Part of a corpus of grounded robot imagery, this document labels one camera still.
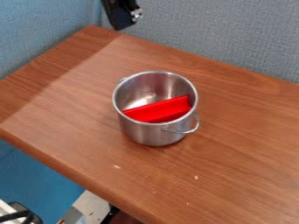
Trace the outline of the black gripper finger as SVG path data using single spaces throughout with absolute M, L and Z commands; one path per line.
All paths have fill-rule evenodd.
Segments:
M 117 31 L 133 26 L 143 16 L 137 0 L 102 0 L 107 19 Z

